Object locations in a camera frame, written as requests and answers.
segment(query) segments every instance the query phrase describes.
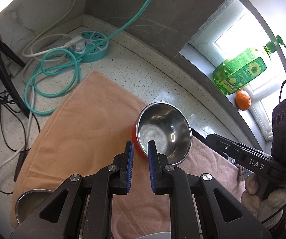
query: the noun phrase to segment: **green cable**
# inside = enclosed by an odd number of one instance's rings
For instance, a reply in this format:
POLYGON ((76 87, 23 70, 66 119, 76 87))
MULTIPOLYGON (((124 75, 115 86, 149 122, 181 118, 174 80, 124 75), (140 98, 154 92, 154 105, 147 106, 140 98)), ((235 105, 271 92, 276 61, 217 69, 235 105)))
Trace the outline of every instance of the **green cable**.
MULTIPOLYGON (((92 49, 90 49, 89 52, 92 52, 92 50, 94 50, 96 47, 98 47, 99 45, 101 45, 102 43, 110 40, 111 38, 113 38, 114 36, 116 36, 117 34, 119 34, 121 31, 123 31, 125 28, 127 28, 129 25, 131 25, 135 20, 137 20, 137 18, 140 17, 140 15, 145 11, 146 7, 150 4, 152 0, 146 0, 146 2, 143 4, 143 6, 141 7, 141 9, 135 14, 135 16, 130 19, 127 23, 125 23, 120 29, 118 29, 116 32, 114 32, 113 34, 111 34, 110 36, 108 36, 107 38, 105 38, 104 40, 100 41, 95 47, 92 47, 92 49)), ((44 57, 42 58, 41 62, 35 67, 34 69, 34 72, 33 72, 33 75, 32 77, 29 79, 29 81, 27 82, 27 84, 25 85, 25 88, 24 88, 24 103, 25 105, 27 106, 27 108, 35 113, 35 114, 38 114, 38 115, 49 115, 49 114, 52 114, 56 108, 54 109, 51 109, 49 111, 44 111, 44 112, 41 112, 41 111, 37 111, 35 109, 33 109, 29 102, 28 102, 28 99, 27 99, 27 92, 28 92, 28 88, 32 82, 32 85, 35 89, 35 91, 40 94, 41 96, 43 97, 46 97, 46 98, 56 98, 56 97, 59 97, 59 96, 63 96, 65 95, 67 92, 69 92, 70 88, 72 87, 72 85, 74 84, 76 78, 77 78, 77 83, 80 83, 81 80, 82 80, 82 77, 81 77, 81 70, 80 70, 80 67, 78 65, 78 62, 80 62, 82 60, 82 55, 78 56, 77 58, 75 58, 75 56, 67 49, 63 49, 63 48, 55 48, 55 49, 52 49, 51 51, 49 51, 48 53, 46 53, 44 55, 44 57), (44 61, 47 60, 47 59, 51 59, 51 58, 54 58, 54 57, 59 57, 59 56, 62 56, 62 54, 59 54, 59 55, 52 55, 52 56, 49 56, 51 53, 53 52, 57 52, 57 51, 61 51, 61 52, 65 52, 67 54, 67 57, 70 58, 72 61, 68 64, 65 64, 65 65, 60 65, 60 66, 56 66, 56 67, 50 67, 50 68, 44 68, 44 61), (58 93, 54 93, 54 94, 48 94, 48 93, 44 93, 42 92, 38 87, 37 87, 37 84, 35 82, 35 78, 37 76, 39 76, 40 74, 44 74, 46 76, 54 76, 54 75, 57 75, 59 73, 61 73, 62 71, 64 71, 66 68, 69 68, 70 66, 74 65, 74 75, 73 75, 73 78, 72 80, 70 81, 70 83, 67 85, 67 87, 65 87, 62 91, 58 92, 58 93)))

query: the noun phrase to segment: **green bottle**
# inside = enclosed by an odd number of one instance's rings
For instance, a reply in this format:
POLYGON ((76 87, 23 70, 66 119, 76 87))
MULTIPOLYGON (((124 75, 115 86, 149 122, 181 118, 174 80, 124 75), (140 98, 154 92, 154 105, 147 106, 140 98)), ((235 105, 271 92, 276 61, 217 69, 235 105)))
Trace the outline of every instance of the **green bottle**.
POLYGON ((276 51, 276 44, 285 44, 280 36, 277 41, 269 41, 264 49, 248 48, 234 59, 227 59, 213 71, 214 84, 224 94, 230 95, 247 85, 251 80, 266 70, 262 57, 276 51))

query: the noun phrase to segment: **orange cloth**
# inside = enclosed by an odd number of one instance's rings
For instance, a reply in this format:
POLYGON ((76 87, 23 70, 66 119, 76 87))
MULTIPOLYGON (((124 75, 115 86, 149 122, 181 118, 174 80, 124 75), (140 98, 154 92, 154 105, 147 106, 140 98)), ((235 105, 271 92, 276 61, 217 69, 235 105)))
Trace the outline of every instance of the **orange cloth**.
MULTIPOLYGON (((91 72, 49 118, 30 150, 13 192, 11 224, 16 227, 15 203, 32 189, 55 190, 70 175, 95 174, 123 153, 132 127, 145 107, 135 95, 103 74, 91 72)), ((210 173, 239 200, 238 169, 196 138, 187 159, 187 173, 210 173)), ((170 230, 168 195, 156 196, 150 187, 147 158, 134 154, 132 187, 114 195, 112 233, 115 239, 170 230)))

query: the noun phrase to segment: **orange fruit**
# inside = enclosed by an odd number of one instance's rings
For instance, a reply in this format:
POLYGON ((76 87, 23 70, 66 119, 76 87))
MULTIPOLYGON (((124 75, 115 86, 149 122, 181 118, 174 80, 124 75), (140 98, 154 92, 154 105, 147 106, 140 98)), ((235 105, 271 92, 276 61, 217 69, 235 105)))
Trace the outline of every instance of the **orange fruit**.
POLYGON ((243 90, 238 91, 236 93, 235 102, 237 107, 242 111, 248 110, 251 105, 251 99, 249 97, 249 94, 243 90))

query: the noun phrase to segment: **gloved hand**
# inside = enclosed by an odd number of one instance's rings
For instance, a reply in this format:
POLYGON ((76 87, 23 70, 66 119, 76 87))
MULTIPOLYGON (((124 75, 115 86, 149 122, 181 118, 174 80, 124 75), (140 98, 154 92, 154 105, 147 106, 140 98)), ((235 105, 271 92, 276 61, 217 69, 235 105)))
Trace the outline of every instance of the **gloved hand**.
MULTIPOLYGON (((279 189, 269 194, 268 198, 261 201, 256 195, 259 188, 258 175, 252 173, 245 180, 245 191, 241 196, 241 202, 260 222, 264 221, 286 203, 286 190, 279 189)), ((275 226, 281 219, 283 211, 280 211, 271 220, 264 223, 267 229, 275 226)))

